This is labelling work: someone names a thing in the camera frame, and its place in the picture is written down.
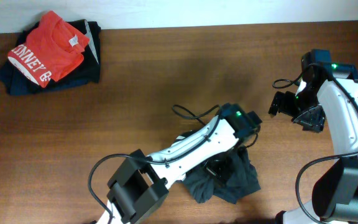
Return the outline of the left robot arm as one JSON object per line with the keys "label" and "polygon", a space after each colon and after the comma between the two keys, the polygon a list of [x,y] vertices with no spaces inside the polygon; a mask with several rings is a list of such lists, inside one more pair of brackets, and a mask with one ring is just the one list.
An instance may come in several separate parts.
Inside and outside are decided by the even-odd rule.
{"label": "left robot arm", "polygon": [[259,132],[262,121],[255,112],[230,103],[217,108],[208,124],[169,148],[148,156],[140,149],[123,154],[123,163],[108,181],[108,201],[101,204],[104,213],[98,223],[141,223],[189,170]]}

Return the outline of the dark green t-shirt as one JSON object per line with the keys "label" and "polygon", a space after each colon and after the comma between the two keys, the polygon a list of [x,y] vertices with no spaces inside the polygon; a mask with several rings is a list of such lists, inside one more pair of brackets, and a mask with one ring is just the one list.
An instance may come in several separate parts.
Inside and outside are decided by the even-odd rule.
{"label": "dark green t-shirt", "polygon": [[205,160],[185,174],[182,184],[197,203],[205,203],[212,196],[237,203],[239,199],[261,189],[256,168],[250,163],[248,148],[241,143],[230,149],[237,152],[239,168],[229,180],[214,180],[203,168]]}

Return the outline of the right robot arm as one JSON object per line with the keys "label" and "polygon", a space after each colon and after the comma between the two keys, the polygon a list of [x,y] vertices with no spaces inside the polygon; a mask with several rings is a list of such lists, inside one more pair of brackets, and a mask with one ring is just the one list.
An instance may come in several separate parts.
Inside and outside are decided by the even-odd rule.
{"label": "right robot arm", "polygon": [[[305,131],[320,133],[329,126],[334,153],[304,165],[295,182],[299,207],[281,211],[275,223],[358,223],[358,71],[354,65],[333,62],[328,50],[313,49],[301,58],[301,74],[278,87],[269,114],[291,116]],[[311,200],[303,203],[300,179],[311,166],[333,160],[315,183]]]}

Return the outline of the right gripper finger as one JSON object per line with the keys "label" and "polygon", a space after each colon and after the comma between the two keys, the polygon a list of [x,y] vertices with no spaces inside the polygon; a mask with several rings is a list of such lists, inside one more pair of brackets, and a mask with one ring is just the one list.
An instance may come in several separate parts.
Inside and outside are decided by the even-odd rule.
{"label": "right gripper finger", "polygon": [[285,93],[277,91],[273,97],[268,113],[276,116],[277,113],[284,113],[291,117],[297,115],[297,106],[295,104],[296,96],[294,93],[286,91]]}
{"label": "right gripper finger", "polygon": [[320,133],[324,129],[326,117],[321,105],[312,106],[301,111],[291,121],[303,127],[303,131]]}

